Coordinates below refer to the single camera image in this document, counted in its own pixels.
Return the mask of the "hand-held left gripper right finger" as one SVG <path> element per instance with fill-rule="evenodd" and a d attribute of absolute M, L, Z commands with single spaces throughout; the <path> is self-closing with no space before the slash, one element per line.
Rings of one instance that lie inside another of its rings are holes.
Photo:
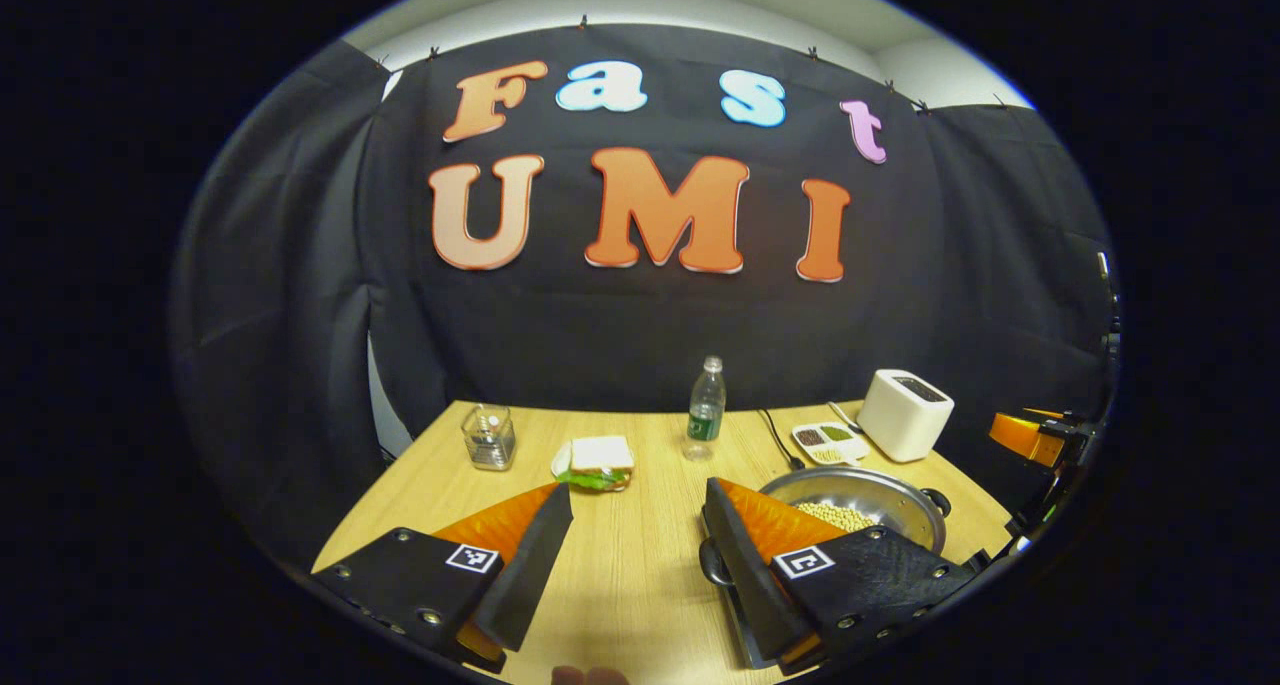
<path fill-rule="evenodd" d="M 707 481 L 701 512 L 705 576 L 724 575 L 783 673 L 882 650 L 975 577 L 888 526 L 847 533 L 722 478 Z"/>

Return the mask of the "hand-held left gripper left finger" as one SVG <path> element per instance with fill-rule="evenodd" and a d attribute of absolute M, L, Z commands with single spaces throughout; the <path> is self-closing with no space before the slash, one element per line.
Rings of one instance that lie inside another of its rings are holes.
<path fill-rule="evenodd" d="M 499 672 L 572 521 L 570 485 L 550 483 L 434 533 L 393 528 L 312 577 L 415 647 Z"/>

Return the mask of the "black induction cooktop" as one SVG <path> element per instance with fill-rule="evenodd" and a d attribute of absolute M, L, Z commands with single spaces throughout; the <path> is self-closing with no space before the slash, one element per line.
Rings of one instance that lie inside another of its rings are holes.
<path fill-rule="evenodd" d="M 828 659 L 865 657 L 918 631 L 933 609 L 983 570 L 959 565 L 908 542 L 883 542 L 828 553 L 833 566 L 796 580 L 797 613 L 817 636 L 796 656 L 769 654 L 748 617 L 745 586 L 733 583 L 714 542 L 699 551 L 704 576 L 724 594 L 740 647 L 753 670 L 776 666 L 790 676 Z"/>

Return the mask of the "steel pot with black handle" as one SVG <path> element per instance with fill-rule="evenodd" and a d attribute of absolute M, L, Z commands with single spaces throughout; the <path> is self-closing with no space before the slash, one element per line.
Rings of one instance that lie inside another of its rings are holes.
<path fill-rule="evenodd" d="M 910 484 L 893 476 L 879 474 L 867 469 L 854 469 L 849 466 L 817 467 L 796 471 L 765 484 L 760 492 L 777 501 L 792 506 L 824 506 L 829 508 L 844 508 L 856 511 L 863 517 L 869 519 L 872 525 L 855 526 L 854 533 L 870 528 L 874 533 L 859 536 L 864 542 L 855 544 L 872 544 L 870 556 L 887 554 L 890 545 L 890 531 L 905 538 L 906 542 L 915 543 L 923 551 L 932 553 L 933 558 L 927 561 L 923 554 L 910 551 L 901 558 L 906 565 L 913 565 L 911 575 L 897 575 L 891 577 L 906 579 L 922 577 L 923 583 L 947 583 L 957 577 L 957 566 L 950 565 L 942 556 L 946 542 L 945 519 L 951 512 L 950 501 L 941 493 L 931 489 L 916 489 Z M 797 547 L 783 549 L 782 580 L 790 584 L 788 576 L 799 576 L 804 580 L 810 575 L 828 575 L 833 571 L 836 553 L 833 547 L 805 547 L 797 554 L 791 554 Z M 721 553 L 710 538 L 704 539 L 699 549 L 701 572 L 705 580 L 721 586 L 732 588 L 733 580 L 730 575 L 728 565 L 724 563 Z"/>

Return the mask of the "pile of yellow soybeans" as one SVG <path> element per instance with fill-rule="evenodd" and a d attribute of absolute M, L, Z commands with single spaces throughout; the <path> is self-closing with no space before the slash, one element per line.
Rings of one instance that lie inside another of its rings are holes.
<path fill-rule="evenodd" d="M 874 528 L 877 525 L 877 521 L 869 516 L 849 507 L 824 502 L 801 502 L 795 504 L 795 507 L 801 512 L 840 528 L 846 533 L 858 533 L 863 529 Z"/>

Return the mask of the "white toaster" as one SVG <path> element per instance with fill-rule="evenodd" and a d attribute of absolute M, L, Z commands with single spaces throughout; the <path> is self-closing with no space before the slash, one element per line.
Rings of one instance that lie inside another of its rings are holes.
<path fill-rule="evenodd" d="M 886 458 L 908 463 L 932 453 L 954 410 L 950 396 L 918 375 L 879 369 L 854 423 Z"/>

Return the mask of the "black tripod stand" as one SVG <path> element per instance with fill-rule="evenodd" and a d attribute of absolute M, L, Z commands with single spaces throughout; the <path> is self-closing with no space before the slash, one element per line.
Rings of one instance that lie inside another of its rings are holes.
<path fill-rule="evenodd" d="M 1108 324 L 1107 332 L 1102 338 L 1102 347 L 1107 364 L 1114 367 L 1117 362 L 1121 342 L 1119 297 L 1114 286 L 1108 256 L 1103 251 L 1098 251 L 1096 254 L 1096 261 L 1105 300 L 1108 307 Z"/>

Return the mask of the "sandwich with lettuce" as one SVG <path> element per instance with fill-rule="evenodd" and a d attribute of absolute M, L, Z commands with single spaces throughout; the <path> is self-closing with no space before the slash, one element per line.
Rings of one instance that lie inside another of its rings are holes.
<path fill-rule="evenodd" d="M 566 481 L 595 492 L 621 492 L 631 483 L 635 458 L 623 437 L 579 438 L 570 444 Z"/>

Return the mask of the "white divided dish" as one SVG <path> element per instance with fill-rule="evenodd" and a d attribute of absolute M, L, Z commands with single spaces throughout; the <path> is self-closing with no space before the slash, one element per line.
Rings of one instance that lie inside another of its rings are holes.
<path fill-rule="evenodd" d="M 819 466 L 859 466 L 870 453 L 870 443 L 842 423 L 812 423 L 792 426 L 791 438 Z"/>

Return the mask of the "clear plastic water bottle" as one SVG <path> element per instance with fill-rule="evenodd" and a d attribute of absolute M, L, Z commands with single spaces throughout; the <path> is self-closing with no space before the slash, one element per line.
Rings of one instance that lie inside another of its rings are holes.
<path fill-rule="evenodd" d="M 727 405 L 723 361 L 718 356 L 704 359 L 701 373 L 692 384 L 684 457 L 698 462 L 712 457 L 710 444 L 721 433 Z"/>

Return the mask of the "black backdrop cloth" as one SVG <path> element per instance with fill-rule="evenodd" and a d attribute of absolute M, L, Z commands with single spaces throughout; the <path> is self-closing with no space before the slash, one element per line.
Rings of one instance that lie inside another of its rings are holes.
<path fill-rule="evenodd" d="M 192 435 L 276 560 L 307 566 L 456 401 L 686 415 L 861 398 L 904 369 L 955 401 L 941 453 L 1002 507 L 1050 469 L 998 411 L 1105 392 L 1112 239 L 1032 108 L 919 111 L 868 76 L 680 26 L 511 35 L 397 83 L 333 44 L 239 125 L 174 271 Z"/>

